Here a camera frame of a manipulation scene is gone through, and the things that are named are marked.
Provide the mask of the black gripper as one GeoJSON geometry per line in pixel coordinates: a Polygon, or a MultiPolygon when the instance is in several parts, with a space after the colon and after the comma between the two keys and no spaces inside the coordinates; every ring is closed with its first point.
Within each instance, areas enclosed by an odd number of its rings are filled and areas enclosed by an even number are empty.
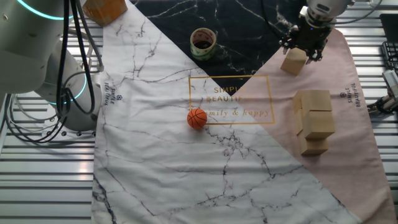
{"type": "Polygon", "coordinates": [[[319,62],[323,58],[323,49],[330,32],[330,27],[312,27],[304,17],[301,17],[297,26],[292,26],[286,36],[281,38],[279,44],[284,55],[296,47],[305,50],[308,57],[305,64],[308,65],[312,62],[319,62]]]}

